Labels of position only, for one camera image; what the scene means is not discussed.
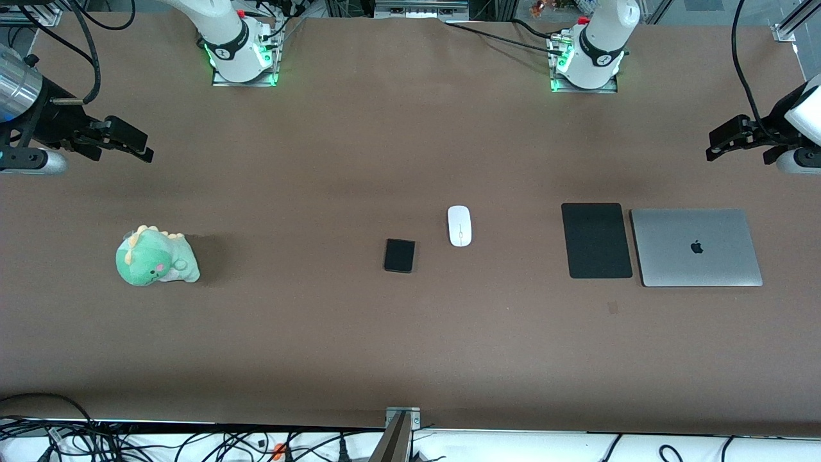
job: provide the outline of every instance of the white surface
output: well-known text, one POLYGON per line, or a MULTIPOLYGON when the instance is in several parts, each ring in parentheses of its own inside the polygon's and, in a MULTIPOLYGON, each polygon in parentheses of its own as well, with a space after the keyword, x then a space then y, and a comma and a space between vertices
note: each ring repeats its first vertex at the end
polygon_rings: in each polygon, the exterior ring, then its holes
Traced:
POLYGON ((473 239, 473 227, 470 223, 470 210, 465 206, 452 206, 447 209, 447 232, 451 236, 451 244, 464 247, 473 239))
MULTIPOLYGON (((314 446, 338 433, 300 434, 291 443, 292 448, 314 446)), ((138 435, 128 437, 134 445, 160 444, 174 446, 189 435, 138 435)), ((273 450, 278 442, 284 442, 286 433, 268 433, 268 448, 273 450)), ((446 462, 599 462, 616 435, 583 432, 515 432, 473 430, 422 430, 414 433, 414 452, 419 451, 426 460, 446 456, 446 462)), ((373 452, 381 433, 365 433, 346 437, 348 453, 353 460, 366 459, 373 452)), ((246 438, 250 445, 264 441, 265 434, 246 438)), ((610 462, 659 462, 661 445, 675 447, 685 462, 719 462, 725 437, 685 437, 666 435, 625 435, 617 444, 610 462)), ((186 446, 179 462, 202 462, 218 444, 222 436, 206 437, 186 446)), ((81 441, 75 441, 83 447, 81 441)), ((61 443, 66 451, 72 448, 71 439, 61 443)), ((20 437, 0 442, 3 462, 36 462, 48 446, 45 437, 20 437)), ((151 448, 144 450, 155 462, 173 462, 176 449, 151 448)), ((337 441, 317 450, 321 455, 336 461, 339 455, 337 441)), ((672 454, 668 459, 675 460, 672 454)), ((88 457, 63 457, 63 462, 86 462, 88 457)), ((260 460, 255 453, 255 460, 260 460)), ((809 439, 777 439, 738 437, 727 448, 726 462, 817 462, 821 460, 821 441, 809 439)), ((263 456, 261 462, 269 462, 263 456)), ((250 462, 243 450, 230 450, 224 462, 250 462)), ((323 462, 308 454, 300 462, 323 462)))

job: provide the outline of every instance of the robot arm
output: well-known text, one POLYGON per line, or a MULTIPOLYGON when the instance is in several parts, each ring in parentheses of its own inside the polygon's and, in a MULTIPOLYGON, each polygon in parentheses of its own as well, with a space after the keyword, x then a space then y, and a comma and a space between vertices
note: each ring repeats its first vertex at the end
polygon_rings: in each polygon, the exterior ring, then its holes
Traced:
POLYGON ((764 163, 785 173, 821 174, 821 74, 779 100, 761 126, 749 116, 737 115, 710 132, 707 160, 727 152, 773 146, 764 163))
POLYGON ((568 33, 572 49, 560 60, 557 71, 582 89, 604 86, 618 73, 624 58, 624 45, 641 10, 635 0, 601 0, 588 24, 577 24, 568 33))
POLYGON ((99 160, 103 149, 121 150, 151 162, 147 135, 120 118, 99 121, 83 106, 58 104, 55 100, 75 97, 42 76, 35 62, 33 55, 24 61, 0 45, 0 173, 62 173, 67 164, 60 148, 91 160, 99 160), (45 147, 29 147, 32 140, 45 147))
POLYGON ((159 0, 185 13, 205 40, 211 63, 231 82, 255 79, 273 65, 271 26, 241 17, 231 0, 159 0))

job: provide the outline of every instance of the metal bracket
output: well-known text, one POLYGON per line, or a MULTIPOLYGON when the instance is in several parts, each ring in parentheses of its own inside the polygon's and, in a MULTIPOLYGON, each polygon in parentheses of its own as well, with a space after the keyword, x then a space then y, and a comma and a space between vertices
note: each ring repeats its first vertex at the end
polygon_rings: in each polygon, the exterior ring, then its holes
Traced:
POLYGON ((773 37, 777 42, 795 42, 796 37, 792 34, 800 26, 804 25, 821 7, 821 0, 804 0, 798 6, 787 13, 780 23, 773 26, 773 37))
POLYGON ((390 407, 385 409, 385 428, 387 428, 393 419, 400 413, 407 412, 410 414, 411 430, 419 430, 422 428, 422 413, 419 408, 397 408, 390 407))
POLYGON ((796 35, 790 32, 789 34, 783 35, 781 32, 781 25, 775 24, 770 26, 770 30, 773 31, 773 38, 777 42, 795 42, 796 35))
POLYGON ((413 446, 413 431, 422 423, 419 408, 388 408, 385 412, 388 428, 368 462, 408 462, 413 446))

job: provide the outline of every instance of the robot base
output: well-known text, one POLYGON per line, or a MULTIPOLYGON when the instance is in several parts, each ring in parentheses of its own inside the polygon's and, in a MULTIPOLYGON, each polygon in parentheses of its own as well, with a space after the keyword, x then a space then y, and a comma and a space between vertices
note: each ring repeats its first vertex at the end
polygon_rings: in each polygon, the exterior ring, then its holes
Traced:
MULTIPOLYGON (((572 53, 572 48, 570 48, 570 44, 572 44, 572 41, 573 40, 570 36, 570 30, 568 29, 563 30, 559 34, 554 34, 553 37, 546 40, 548 49, 556 49, 564 54, 572 53)), ((562 93, 603 93, 606 95, 618 92, 618 80, 616 78, 617 76, 610 77, 608 83, 604 84, 599 88, 594 88, 592 90, 580 88, 578 86, 571 84, 570 81, 567 80, 567 77, 565 77, 563 74, 556 70, 559 60, 563 58, 564 56, 557 56, 554 54, 548 55, 551 91, 562 93)))
POLYGON ((563 76, 559 72, 556 72, 556 67, 554 65, 550 66, 550 91, 554 91, 557 93, 604 93, 604 94, 612 94, 617 93, 618 90, 618 81, 616 76, 610 77, 608 83, 604 84, 603 87, 594 88, 592 90, 588 90, 586 88, 579 88, 570 83, 567 80, 567 77, 563 76))
POLYGON ((271 66, 268 69, 265 69, 257 78, 254 80, 250 80, 247 82, 232 82, 227 81, 219 72, 214 70, 213 77, 211 78, 211 85, 212 86, 253 86, 253 87, 262 87, 262 86, 277 86, 277 80, 279 79, 279 63, 277 63, 276 67, 271 66))
MULTIPOLYGON (((250 87, 264 87, 264 86, 277 86, 277 81, 279 80, 279 64, 282 62, 282 42, 285 39, 285 28, 282 27, 281 21, 275 21, 274 27, 276 29, 282 29, 275 37, 271 37, 264 42, 261 42, 261 45, 268 45, 273 46, 273 48, 269 52, 264 53, 265 58, 270 58, 271 62, 273 63, 271 67, 265 69, 260 73, 256 78, 251 79, 247 82, 233 82, 226 80, 225 77, 221 76, 216 69, 213 70, 213 75, 211 77, 211 85, 212 86, 250 86, 250 87)), ((271 27, 267 24, 264 25, 264 32, 270 33, 271 27)))

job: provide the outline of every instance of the table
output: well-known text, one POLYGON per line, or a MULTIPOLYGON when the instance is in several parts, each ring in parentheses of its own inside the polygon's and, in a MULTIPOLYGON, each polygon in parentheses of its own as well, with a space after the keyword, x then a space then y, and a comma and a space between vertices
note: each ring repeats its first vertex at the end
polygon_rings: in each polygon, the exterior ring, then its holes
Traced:
MULTIPOLYGON (((618 95, 553 94, 538 52, 436 20, 307 20, 262 90, 212 88, 175 12, 94 37, 89 113, 156 155, 0 178, 2 392, 96 418, 366 426, 415 405, 442 427, 819 432, 821 182, 758 151, 704 160, 749 113, 729 28, 639 27, 618 95), (764 287, 572 280, 565 201, 744 208, 764 287), (189 235, 202 280, 124 283, 114 252, 140 224, 189 235), (386 238, 418 242, 413 274, 382 270, 386 238)), ((762 110, 802 82, 765 28, 739 43, 762 110)), ((90 88, 56 42, 34 51, 90 88)))

